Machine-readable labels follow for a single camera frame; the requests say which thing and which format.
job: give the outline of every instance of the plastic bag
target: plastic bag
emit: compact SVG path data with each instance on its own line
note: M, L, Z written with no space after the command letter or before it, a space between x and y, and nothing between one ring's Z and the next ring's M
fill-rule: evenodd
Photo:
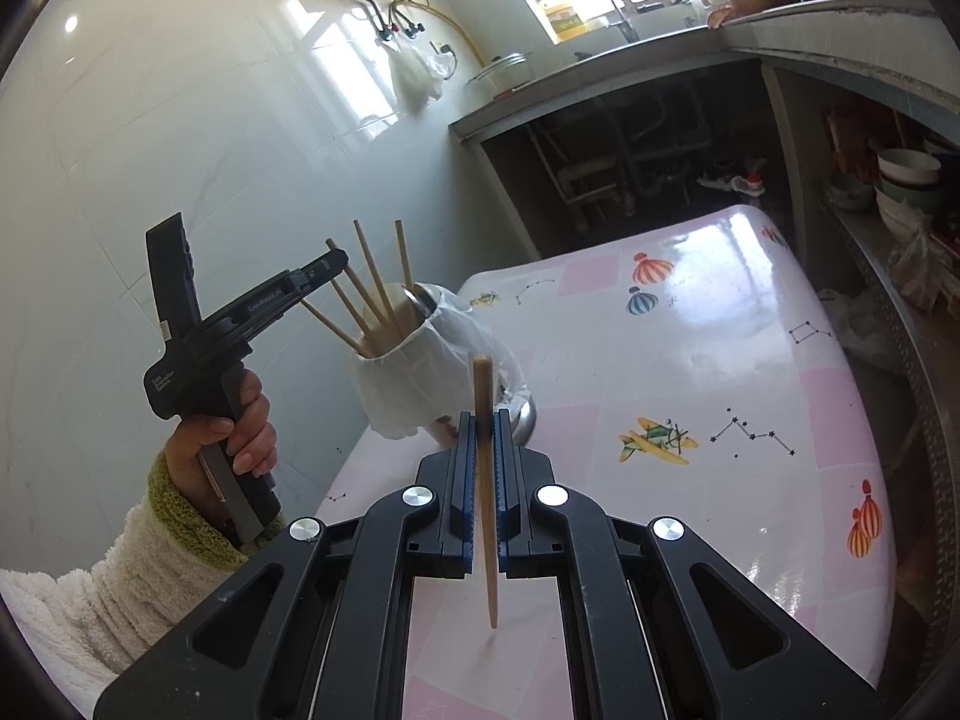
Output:
M383 44L395 69L395 81L411 101L418 103L426 103L428 98L439 100L443 96L443 81L450 77L448 56L437 55L428 50L429 44L423 43L426 47L397 32Z
M840 346L874 367L904 375L904 361L896 352L870 293L848 298L835 290L820 290L817 297Z
M894 250L887 263L899 293L921 311L933 310L940 292L940 261L930 251L928 228L919 225L902 250Z
M352 356L355 381L370 426L386 439L416 434L416 428L463 410L473 410L470 358L488 354L499 371L497 408L511 420L530 399L517 358L491 333L469 303L425 284L437 309L393 351L373 360Z

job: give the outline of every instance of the human hand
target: human hand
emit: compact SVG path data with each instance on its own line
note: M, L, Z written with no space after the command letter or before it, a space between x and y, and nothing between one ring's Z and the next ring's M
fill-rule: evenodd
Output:
M233 456L238 474L250 471L260 477L277 465L277 430L267 422L270 401L251 370L240 383L240 403L244 412L236 424L219 416L189 416L176 426L164 449L174 487L214 527L226 522L229 513L200 464L202 447L227 439L227 454Z

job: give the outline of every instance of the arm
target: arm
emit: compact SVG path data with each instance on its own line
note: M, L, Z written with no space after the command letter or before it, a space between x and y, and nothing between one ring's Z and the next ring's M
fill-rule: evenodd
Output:
M260 476L277 462L270 403L256 375L241 391L246 407L230 420L189 418L152 466L147 494L131 509L107 555L89 571L59 579L0 571L0 592L37 659L90 717L106 685L166 634L259 544L234 549L217 527L226 508L197 460L200 447L229 436L234 470Z

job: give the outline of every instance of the metal bolt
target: metal bolt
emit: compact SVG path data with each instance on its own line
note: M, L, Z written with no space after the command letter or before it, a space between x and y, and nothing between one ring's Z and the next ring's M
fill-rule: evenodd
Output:
M661 517L654 523L654 533L664 541L676 541L683 536L683 522L673 517Z
M297 541L312 541L320 536L320 523L312 517L301 517L290 525L290 536Z
M430 488L416 487L403 490L403 503L407 506L426 506L433 500L433 491Z
M563 506L568 498L569 493L560 485L545 485L536 491L536 499L544 506Z

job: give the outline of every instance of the fuzzy robe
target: fuzzy robe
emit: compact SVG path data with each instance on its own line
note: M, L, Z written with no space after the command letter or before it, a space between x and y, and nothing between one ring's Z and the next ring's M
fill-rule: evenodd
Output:
M282 528L279 517L253 551ZM54 684L86 718L104 688L248 560L179 494L160 454L147 494L89 571L0 570L0 594Z

